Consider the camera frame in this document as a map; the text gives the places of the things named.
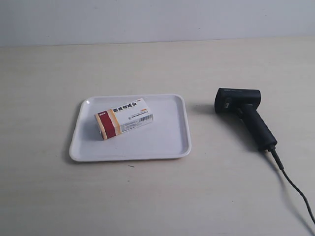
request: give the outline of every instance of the barcode label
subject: barcode label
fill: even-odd
[[[151,115],[148,115],[148,116],[146,116],[146,117],[142,117],[142,118],[139,119],[139,122],[143,122],[143,121],[152,119],[152,116],[153,116],[153,115],[151,114]]]

